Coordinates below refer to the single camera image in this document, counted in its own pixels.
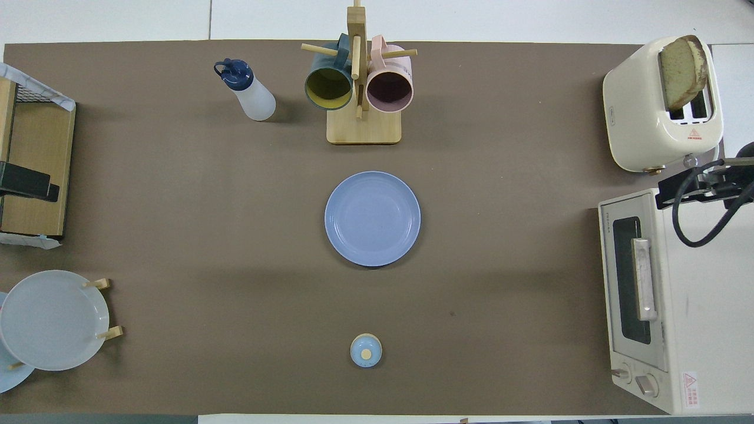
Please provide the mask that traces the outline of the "white checked cloth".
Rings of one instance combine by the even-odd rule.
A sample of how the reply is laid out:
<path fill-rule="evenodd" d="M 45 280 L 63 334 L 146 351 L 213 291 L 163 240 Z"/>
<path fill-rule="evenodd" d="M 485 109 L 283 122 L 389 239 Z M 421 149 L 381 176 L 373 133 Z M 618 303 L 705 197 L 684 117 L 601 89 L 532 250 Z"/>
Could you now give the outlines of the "white checked cloth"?
<path fill-rule="evenodd" d="M 27 75 L 21 70 L 15 69 L 10 65 L 0 62 L 0 77 L 13 81 L 15 88 L 11 88 L 11 99 L 15 102 L 16 85 L 20 84 L 35 93 L 43 95 L 52 104 L 57 104 L 68 112 L 74 112 L 76 102 L 72 98 L 65 96 L 63 93 L 51 88 L 48 84 L 41 83 L 32 76 Z"/>
<path fill-rule="evenodd" d="M 43 234 L 27 236 L 27 234 L 0 233 L 0 244 L 37 247 L 45 250 L 61 246 L 60 241 L 48 238 L 48 236 L 44 236 Z"/>

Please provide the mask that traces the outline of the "dark teal mug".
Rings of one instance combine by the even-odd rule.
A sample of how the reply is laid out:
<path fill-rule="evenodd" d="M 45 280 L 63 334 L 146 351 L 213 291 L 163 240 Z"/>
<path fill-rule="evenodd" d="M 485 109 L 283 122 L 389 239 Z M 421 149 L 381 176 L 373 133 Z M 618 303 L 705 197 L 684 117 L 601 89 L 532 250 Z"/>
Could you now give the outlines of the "dark teal mug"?
<path fill-rule="evenodd" d="M 324 48 L 335 50 L 336 55 L 313 54 L 305 94 L 316 107 L 338 110 L 350 102 L 353 94 L 349 35 L 342 33 L 339 40 L 326 43 Z"/>

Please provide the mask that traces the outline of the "toasted bread slice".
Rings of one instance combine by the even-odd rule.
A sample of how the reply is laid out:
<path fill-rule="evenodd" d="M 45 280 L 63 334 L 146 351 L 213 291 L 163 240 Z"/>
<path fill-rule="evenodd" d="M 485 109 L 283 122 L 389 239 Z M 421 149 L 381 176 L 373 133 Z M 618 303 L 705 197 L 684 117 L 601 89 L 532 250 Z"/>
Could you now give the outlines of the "toasted bread slice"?
<path fill-rule="evenodd" d="M 667 110 L 681 110 L 705 88 L 709 79 L 707 54 L 695 35 L 672 41 L 659 54 L 663 97 Z"/>

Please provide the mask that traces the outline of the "brown table mat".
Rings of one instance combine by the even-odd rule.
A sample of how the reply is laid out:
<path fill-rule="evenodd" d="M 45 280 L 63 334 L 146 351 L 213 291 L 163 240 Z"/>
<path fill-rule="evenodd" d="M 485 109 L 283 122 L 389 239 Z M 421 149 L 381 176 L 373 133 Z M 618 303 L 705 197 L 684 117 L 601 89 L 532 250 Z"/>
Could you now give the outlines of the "brown table mat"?
<path fill-rule="evenodd" d="M 8 45 L 77 102 L 65 238 L 0 245 L 0 290 L 110 277 L 123 336 L 0 395 L 11 413 L 649 415 L 613 385 L 596 204 L 649 188 L 607 147 L 601 81 L 634 45 L 405 43 L 415 97 L 390 147 L 341 147 L 305 99 L 299 41 Z M 246 116 L 213 67 L 275 97 Z M 324 231 L 363 171 L 422 227 L 382 267 Z M 350 359 L 379 338 L 379 364 Z"/>

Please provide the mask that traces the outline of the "white toaster oven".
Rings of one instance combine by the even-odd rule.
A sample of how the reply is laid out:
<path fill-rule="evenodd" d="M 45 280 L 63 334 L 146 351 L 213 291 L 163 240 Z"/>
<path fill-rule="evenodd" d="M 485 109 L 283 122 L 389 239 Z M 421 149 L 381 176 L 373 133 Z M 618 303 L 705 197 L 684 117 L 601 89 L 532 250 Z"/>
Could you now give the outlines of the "white toaster oven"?
<path fill-rule="evenodd" d="M 612 383 L 673 415 L 754 415 L 754 203 L 692 248 L 657 193 L 598 204 Z"/>

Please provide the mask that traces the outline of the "pink ribbed mug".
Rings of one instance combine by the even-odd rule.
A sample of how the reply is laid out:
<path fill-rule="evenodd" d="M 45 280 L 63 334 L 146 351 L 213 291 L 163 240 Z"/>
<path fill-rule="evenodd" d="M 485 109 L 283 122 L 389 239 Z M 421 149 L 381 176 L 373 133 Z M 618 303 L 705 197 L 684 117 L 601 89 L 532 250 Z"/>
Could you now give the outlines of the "pink ribbed mug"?
<path fill-rule="evenodd" d="M 383 35 L 372 38 L 366 98 L 371 107 L 385 113 L 403 111 L 414 97 L 411 58 L 388 57 L 393 52 L 404 52 L 404 49 L 389 45 Z"/>

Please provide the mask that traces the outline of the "light blue round plate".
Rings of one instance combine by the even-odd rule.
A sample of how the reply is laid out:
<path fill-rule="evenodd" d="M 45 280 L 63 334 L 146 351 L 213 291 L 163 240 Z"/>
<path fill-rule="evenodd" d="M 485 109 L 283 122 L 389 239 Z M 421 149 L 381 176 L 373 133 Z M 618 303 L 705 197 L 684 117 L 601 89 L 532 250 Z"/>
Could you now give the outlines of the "light blue round plate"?
<path fill-rule="evenodd" d="M 5 393 L 23 383 L 35 370 L 11 353 L 0 331 L 0 393 Z"/>

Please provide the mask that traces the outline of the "wooden mug tree stand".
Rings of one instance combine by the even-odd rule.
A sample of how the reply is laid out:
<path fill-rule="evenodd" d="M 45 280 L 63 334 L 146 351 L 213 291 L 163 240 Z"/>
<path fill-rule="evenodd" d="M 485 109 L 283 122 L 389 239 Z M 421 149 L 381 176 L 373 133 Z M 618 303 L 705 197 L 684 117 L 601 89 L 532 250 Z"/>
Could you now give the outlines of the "wooden mug tree stand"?
<path fill-rule="evenodd" d="M 338 110 L 326 111 L 326 139 L 334 145 L 392 145 L 402 138 L 401 112 L 380 112 L 368 103 L 366 83 L 372 40 L 366 31 L 366 9 L 361 0 L 352 0 L 347 8 L 347 27 L 350 38 L 353 94 L 350 102 Z M 324 46 L 304 43 L 301 49 L 335 56 L 336 51 Z M 388 57 L 415 57 L 418 51 L 389 53 Z"/>

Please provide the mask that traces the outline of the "wooden two-tier shelf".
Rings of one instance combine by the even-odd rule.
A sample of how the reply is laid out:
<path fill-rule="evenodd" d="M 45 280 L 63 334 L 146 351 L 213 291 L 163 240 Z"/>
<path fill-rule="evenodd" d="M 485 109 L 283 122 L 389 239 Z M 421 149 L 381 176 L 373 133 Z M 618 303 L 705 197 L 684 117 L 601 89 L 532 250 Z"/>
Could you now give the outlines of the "wooden two-tier shelf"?
<path fill-rule="evenodd" d="M 13 81 L 0 77 L 0 161 L 49 174 L 59 186 L 57 202 L 3 196 L 0 233 L 64 238 L 75 111 L 57 104 L 17 104 Z"/>

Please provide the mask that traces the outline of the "translucent squeeze bottle navy cap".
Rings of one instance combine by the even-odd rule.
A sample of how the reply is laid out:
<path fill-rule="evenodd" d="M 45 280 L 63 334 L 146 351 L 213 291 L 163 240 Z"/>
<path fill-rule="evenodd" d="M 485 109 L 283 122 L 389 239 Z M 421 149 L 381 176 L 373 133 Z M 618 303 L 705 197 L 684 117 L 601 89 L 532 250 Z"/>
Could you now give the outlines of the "translucent squeeze bottle navy cap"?
<path fill-rule="evenodd" d="M 269 89 L 256 78 L 250 65 L 242 59 L 226 58 L 213 67 L 216 75 L 237 97 L 246 116 L 266 121 L 276 111 L 276 100 Z"/>

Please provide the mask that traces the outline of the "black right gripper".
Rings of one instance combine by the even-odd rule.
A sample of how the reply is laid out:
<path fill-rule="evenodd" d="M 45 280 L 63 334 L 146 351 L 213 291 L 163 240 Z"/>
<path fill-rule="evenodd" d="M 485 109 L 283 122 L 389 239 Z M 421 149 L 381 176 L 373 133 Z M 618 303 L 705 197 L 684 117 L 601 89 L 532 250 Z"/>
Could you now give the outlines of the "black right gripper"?
<path fill-rule="evenodd" d="M 722 164 L 716 171 L 710 171 L 706 175 L 699 171 L 682 171 L 681 173 L 667 177 L 657 183 L 657 209 L 663 210 L 671 207 L 677 198 L 681 203 L 699 201 L 700 196 L 712 190 L 707 196 L 711 201 L 722 200 L 725 207 L 730 207 L 738 196 L 743 194 L 745 188 L 754 183 L 754 142 L 742 147 L 735 158 L 750 160 L 746 165 Z"/>

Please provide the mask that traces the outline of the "cream two-slot toaster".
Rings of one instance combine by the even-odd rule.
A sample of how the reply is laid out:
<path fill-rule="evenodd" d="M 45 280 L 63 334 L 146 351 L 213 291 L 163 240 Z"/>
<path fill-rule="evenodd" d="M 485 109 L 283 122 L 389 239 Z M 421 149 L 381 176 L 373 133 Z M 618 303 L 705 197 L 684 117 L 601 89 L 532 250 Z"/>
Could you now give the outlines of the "cream two-slot toaster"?
<path fill-rule="evenodd" d="M 641 46 L 604 78 L 610 152 L 625 171 L 660 171 L 688 156 L 712 151 L 722 141 L 723 114 L 716 71 L 712 52 L 703 41 L 709 67 L 705 88 L 681 110 L 667 110 L 659 54 L 679 37 L 659 38 Z"/>

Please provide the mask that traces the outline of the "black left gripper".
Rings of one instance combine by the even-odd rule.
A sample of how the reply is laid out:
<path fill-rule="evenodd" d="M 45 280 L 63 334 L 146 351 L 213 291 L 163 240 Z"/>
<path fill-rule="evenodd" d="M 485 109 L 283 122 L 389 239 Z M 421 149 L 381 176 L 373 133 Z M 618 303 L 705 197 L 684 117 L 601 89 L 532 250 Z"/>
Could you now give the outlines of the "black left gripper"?
<path fill-rule="evenodd" d="M 27 196 L 47 202 L 57 202 L 59 186 L 51 183 L 49 174 L 34 171 L 8 162 L 0 162 L 0 195 L 25 195 L 27 175 Z"/>

